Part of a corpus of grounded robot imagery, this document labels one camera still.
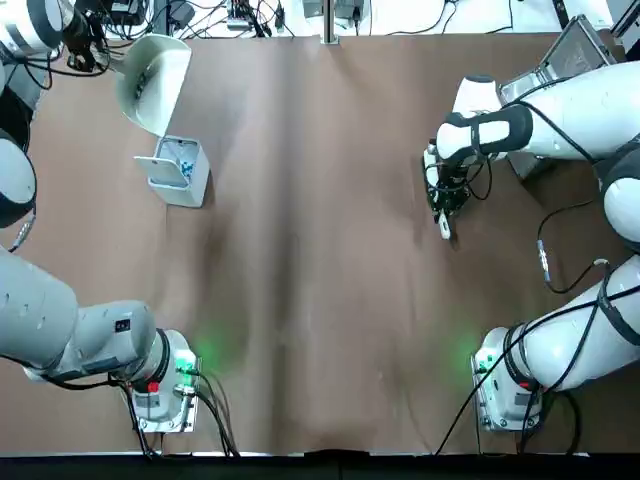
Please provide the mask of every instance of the metal pole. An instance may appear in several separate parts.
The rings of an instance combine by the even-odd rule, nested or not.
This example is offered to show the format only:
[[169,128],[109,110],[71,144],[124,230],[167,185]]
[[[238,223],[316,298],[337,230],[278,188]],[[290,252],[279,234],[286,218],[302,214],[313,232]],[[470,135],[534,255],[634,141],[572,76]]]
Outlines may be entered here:
[[334,32],[335,20],[335,0],[323,0],[324,11],[324,36],[322,43],[332,44],[338,43],[338,39]]

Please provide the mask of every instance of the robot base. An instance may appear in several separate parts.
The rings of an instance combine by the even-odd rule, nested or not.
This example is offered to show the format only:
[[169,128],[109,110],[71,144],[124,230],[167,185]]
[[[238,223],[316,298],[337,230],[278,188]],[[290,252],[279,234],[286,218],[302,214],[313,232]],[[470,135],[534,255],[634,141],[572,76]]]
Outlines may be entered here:
[[159,383],[149,391],[133,391],[133,402],[140,430],[144,433],[192,432],[198,409],[198,377],[183,373],[200,371],[200,361],[189,349],[185,338],[175,330],[165,331],[168,340],[168,364]]
[[[502,355],[506,328],[489,332],[482,348],[471,357],[473,384],[476,386]],[[531,392],[518,385],[507,371],[504,361],[491,372],[476,393],[480,425],[488,431],[521,431]],[[525,430],[540,422],[541,401],[531,408]]]

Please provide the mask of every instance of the small white container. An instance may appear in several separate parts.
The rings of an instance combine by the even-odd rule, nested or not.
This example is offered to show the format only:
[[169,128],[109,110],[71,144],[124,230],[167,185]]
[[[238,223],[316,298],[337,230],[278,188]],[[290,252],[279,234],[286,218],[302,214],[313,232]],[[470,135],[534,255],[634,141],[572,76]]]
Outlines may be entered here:
[[209,179],[209,160],[197,140],[166,136],[153,157],[135,157],[147,173],[147,183],[170,205],[199,208]]

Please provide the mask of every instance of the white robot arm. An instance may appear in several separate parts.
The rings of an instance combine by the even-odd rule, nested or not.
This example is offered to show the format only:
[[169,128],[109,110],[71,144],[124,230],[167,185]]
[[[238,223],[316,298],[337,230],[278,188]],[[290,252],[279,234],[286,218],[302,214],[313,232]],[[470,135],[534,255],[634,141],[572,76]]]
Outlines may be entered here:
[[[69,66],[100,68],[101,29],[68,0],[0,2],[0,60],[50,52],[64,42]],[[0,129],[0,228],[35,212],[36,175],[16,141]],[[196,357],[184,337],[156,329],[142,302],[79,308],[73,290],[0,247],[0,356],[32,379],[64,382],[101,373],[126,383],[144,431],[191,431],[195,417]]]
[[[639,76],[640,62],[608,66],[506,105],[491,79],[463,80],[454,113],[424,154],[428,200],[442,236],[450,238],[449,216],[469,197],[469,165],[525,151],[590,161],[601,180],[609,223],[640,252],[640,93],[634,87]],[[548,275],[544,255],[542,260]],[[481,383],[478,412],[484,427],[534,428],[541,402],[532,392],[575,388],[640,359],[639,285],[640,256],[634,255],[605,278],[604,287],[600,282],[560,310],[588,302],[597,309],[552,312],[489,332],[471,362],[474,383]]]
[[[37,189],[31,162],[8,135],[0,156],[4,228],[33,208]],[[130,386],[146,431],[192,430],[195,382],[185,372],[196,370],[196,357],[180,333],[156,329],[144,303],[79,308],[68,285],[0,247],[0,332],[0,356],[30,378],[61,384],[109,373]]]

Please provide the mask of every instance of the brown table surface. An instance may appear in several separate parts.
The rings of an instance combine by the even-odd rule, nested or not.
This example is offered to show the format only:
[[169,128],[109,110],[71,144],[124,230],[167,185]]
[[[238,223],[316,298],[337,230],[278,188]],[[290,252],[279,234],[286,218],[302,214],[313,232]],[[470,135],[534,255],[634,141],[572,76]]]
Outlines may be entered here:
[[[56,77],[33,124],[38,221],[20,253],[83,305],[141,299],[159,326],[184,332],[224,382],[241,450],[431,451],[471,388],[469,356],[486,332],[569,298],[545,290],[535,232],[595,182],[568,165],[528,191],[496,164],[489,200],[466,205],[452,248],[430,218],[419,157],[464,75],[510,79],[554,38],[192,42],[170,133],[201,140],[211,162],[199,210],[147,188],[132,157],[156,139],[118,111],[114,75]],[[598,205],[545,235],[565,280],[596,255],[628,256]],[[578,390],[582,450],[638,450],[637,373]],[[2,452],[137,449],[116,391],[34,384],[8,362],[0,382]],[[560,405],[532,450],[568,445]],[[513,435],[482,442],[513,451]],[[195,434],[164,443],[220,448],[205,410]],[[475,449],[469,409],[445,451]]]

